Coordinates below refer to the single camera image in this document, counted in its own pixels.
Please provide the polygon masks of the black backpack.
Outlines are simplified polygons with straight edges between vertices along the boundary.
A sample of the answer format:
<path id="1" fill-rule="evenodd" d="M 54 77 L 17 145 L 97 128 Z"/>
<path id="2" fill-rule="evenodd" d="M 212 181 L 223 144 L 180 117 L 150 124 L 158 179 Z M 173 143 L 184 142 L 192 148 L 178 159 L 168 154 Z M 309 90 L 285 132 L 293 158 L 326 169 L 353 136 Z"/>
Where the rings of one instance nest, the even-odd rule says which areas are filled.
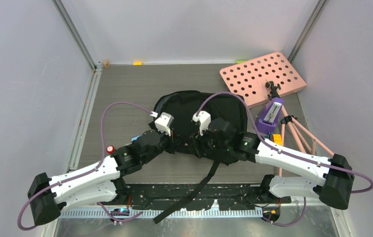
<path id="1" fill-rule="evenodd" d="M 211 121 L 222 118 L 230 122 L 238 130 L 242 131 L 242 137 L 247 132 L 247 111 L 242 104 L 243 97 L 230 92 L 217 92 L 214 94 L 196 90 L 177 91 L 162 96 L 154 106 L 153 111 L 161 114 L 166 112 L 174 117 L 171 125 L 173 131 L 174 147 L 168 153 L 183 153 L 194 155 L 191 137 L 199 133 L 199 125 L 192 117 L 200 111 L 206 111 L 211 115 Z M 243 158 L 235 147 L 239 160 Z M 239 160 L 213 160 L 213 164 L 207 176 L 186 196 L 156 216 L 153 221 L 158 224 L 173 212 L 186 207 L 206 187 L 215 175 L 220 164 L 230 165 Z"/>

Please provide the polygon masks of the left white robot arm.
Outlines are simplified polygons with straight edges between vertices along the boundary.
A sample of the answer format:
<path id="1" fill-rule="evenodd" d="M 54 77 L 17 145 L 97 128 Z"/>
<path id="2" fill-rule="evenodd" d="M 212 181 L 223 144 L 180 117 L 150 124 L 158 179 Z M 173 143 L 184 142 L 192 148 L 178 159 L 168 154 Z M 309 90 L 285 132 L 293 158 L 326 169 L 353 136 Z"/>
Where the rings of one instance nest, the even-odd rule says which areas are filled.
<path id="1" fill-rule="evenodd" d="M 123 177 L 135 173 L 174 143 L 173 134 L 148 130 L 131 144 L 115 149 L 99 162 L 67 174 L 36 175 L 27 192 L 35 226 L 57 219 L 68 209 L 97 202 L 124 204 L 129 192 Z"/>

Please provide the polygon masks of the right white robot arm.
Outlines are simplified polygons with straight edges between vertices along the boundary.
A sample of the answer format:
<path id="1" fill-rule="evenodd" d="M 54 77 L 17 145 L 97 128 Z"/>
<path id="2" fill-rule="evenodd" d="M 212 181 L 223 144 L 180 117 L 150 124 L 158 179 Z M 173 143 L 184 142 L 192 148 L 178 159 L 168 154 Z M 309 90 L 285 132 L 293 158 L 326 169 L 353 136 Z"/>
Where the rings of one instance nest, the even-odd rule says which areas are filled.
<path id="1" fill-rule="evenodd" d="M 354 174 L 344 156 L 332 158 L 305 154 L 262 139 L 255 133 L 239 132 L 229 122 L 217 118 L 192 138 L 199 158 L 231 164 L 241 161 L 276 166 L 295 177 L 265 175 L 259 196 L 264 202 L 288 196 L 318 198 L 323 204 L 346 210 Z"/>

